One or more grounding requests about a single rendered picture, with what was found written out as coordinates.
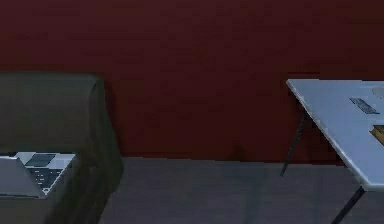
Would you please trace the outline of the brown box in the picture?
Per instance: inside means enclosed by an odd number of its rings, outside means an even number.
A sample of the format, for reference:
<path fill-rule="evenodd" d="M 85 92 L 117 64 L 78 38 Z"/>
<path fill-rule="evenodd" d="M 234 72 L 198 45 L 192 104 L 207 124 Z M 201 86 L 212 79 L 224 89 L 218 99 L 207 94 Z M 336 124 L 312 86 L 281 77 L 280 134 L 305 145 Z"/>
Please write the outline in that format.
<path fill-rule="evenodd" d="M 370 133 L 384 146 L 384 125 L 374 125 Z"/>

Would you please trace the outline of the white folding table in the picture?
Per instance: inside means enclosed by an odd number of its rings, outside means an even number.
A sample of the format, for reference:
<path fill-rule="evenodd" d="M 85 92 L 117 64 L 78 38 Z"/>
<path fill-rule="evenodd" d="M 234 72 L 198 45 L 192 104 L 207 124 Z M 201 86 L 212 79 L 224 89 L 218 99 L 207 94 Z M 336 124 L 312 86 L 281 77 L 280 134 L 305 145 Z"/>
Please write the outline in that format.
<path fill-rule="evenodd" d="M 359 188 L 333 219 L 340 224 L 367 192 L 384 192 L 384 146 L 370 133 L 384 125 L 384 81 L 289 79 L 286 85 L 348 170 Z M 351 98 L 362 98 L 378 111 L 365 114 Z"/>

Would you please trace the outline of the silver laptop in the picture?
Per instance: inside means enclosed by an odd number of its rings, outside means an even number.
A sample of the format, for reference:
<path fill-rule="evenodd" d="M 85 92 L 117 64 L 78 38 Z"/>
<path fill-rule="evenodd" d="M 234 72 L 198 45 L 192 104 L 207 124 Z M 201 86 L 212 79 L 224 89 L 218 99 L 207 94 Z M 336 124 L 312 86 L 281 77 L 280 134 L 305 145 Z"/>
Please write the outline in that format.
<path fill-rule="evenodd" d="M 0 156 L 0 197 L 47 198 L 75 158 L 37 152 Z"/>

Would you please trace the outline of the dark green sofa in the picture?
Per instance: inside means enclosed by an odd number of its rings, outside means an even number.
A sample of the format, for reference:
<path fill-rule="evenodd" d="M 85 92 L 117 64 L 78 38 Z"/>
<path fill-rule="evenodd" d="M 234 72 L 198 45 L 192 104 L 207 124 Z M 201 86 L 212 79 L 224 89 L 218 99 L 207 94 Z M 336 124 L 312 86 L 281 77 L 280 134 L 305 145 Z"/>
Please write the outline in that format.
<path fill-rule="evenodd" d="M 0 156 L 75 154 L 47 198 L 0 197 L 0 224 L 98 224 L 124 166 L 93 74 L 0 72 Z"/>

